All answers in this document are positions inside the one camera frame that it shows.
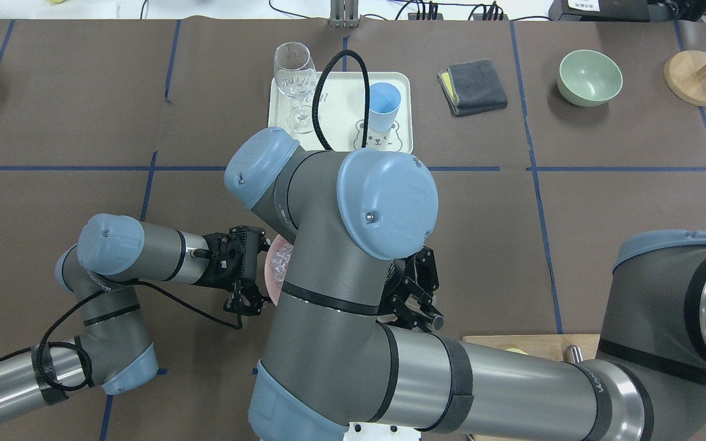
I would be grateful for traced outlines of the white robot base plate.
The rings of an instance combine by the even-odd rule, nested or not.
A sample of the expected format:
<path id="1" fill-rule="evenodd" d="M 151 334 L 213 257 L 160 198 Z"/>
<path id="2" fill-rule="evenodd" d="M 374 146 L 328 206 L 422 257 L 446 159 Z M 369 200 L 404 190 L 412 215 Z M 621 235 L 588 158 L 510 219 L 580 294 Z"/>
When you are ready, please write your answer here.
<path id="1" fill-rule="evenodd" d="M 369 422 L 351 422 L 343 440 L 412 440 L 422 439 L 422 433 L 416 429 L 394 424 Z"/>

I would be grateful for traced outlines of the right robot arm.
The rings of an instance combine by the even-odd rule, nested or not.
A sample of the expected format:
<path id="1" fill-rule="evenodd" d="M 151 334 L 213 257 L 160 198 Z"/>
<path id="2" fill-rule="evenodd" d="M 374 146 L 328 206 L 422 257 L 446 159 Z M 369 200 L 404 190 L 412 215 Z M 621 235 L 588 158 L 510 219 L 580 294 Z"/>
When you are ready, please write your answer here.
<path id="1" fill-rule="evenodd" d="M 706 423 L 706 231 L 624 242 L 596 357 L 547 360 L 376 321 L 390 263 L 420 251 L 439 196 L 417 157 L 306 151 L 258 131 L 224 184 L 294 244 L 249 423 L 341 440 L 354 422 L 529 440 L 685 440 Z"/>

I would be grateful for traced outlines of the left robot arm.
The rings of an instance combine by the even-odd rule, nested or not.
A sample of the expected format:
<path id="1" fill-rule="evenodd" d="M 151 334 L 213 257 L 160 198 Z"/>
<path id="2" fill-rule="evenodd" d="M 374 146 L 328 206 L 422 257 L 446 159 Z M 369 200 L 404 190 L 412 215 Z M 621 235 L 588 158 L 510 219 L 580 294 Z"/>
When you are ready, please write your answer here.
<path id="1" fill-rule="evenodd" d="M 267 301 L 257 287 L 260 253 L 270 240 L 262 228 L 195 235 L 132 217 L 99 213 L 78 242 L 57 260 L 57 283 L 76 297 L 84 330 L 53 341 L 54 323 L 39 343 L 0 358 L 0 423 L 41 407 L 62 404 L 82 389 L 125 393 L 159 373 L 154 342 L 135 288 L 165 294 L 157 282 L 218 288 L 230 294 L 225 312 L 243 327 Z"/>

